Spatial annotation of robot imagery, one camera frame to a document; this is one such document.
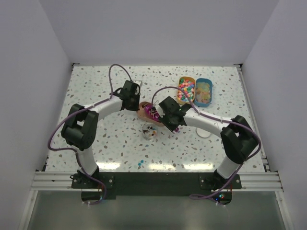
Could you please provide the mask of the pink tray of lollipops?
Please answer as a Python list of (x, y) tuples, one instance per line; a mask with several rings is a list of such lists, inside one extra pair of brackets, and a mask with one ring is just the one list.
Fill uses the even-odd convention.
[(139, 119), (146, 121), (148, 123), (153, 123), (159, 127), (164, 127), (165, 125), (159, 121), (159, 114), (153, 108), (150, 102), (141, 102), (139, 104), (139, 110), (137, 111), (137, 116)]

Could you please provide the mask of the magenta plastic scoop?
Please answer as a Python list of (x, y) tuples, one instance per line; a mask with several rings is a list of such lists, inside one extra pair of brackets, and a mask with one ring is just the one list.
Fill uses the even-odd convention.
[(165, 125), (159, 121), (159, 113), (153, 107), (151, 103), (148, 103), (144, 106), (145, 116), (150, 119), (153, 124), (157, 126), (164, 127)]

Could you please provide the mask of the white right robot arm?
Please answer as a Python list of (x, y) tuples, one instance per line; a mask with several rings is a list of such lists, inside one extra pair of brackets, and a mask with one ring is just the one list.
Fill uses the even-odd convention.
[(261, 148), (259, 137), (240, 115), (227, 119), (218, 117), (199, 111), (189, 103), (180, 105), (171, 97), (155, 103), (154, 108), (159, 114), (159, 121), (170, 131), (175, 131), (179, 126), (188, 126), (221, 138), (226, 156), (213, 177), (214, 184), (219, 188), (229, 185), (232, 175), (252, 153)]

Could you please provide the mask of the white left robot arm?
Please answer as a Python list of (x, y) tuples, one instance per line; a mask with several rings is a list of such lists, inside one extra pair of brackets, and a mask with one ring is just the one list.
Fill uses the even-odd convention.
[(82, 182), (89, 188), (99, 184), (98, 165), (94, 160), (92, 144), (96, 137), (98, 122), (108, 115), (122, 110), (139, 110), (142, 81), (125, 81), (108, 98), (88, 107), (74, 104), (65, 120), (61, 136), (69, 146), (76, 147), (79, 171), (84, 174)]

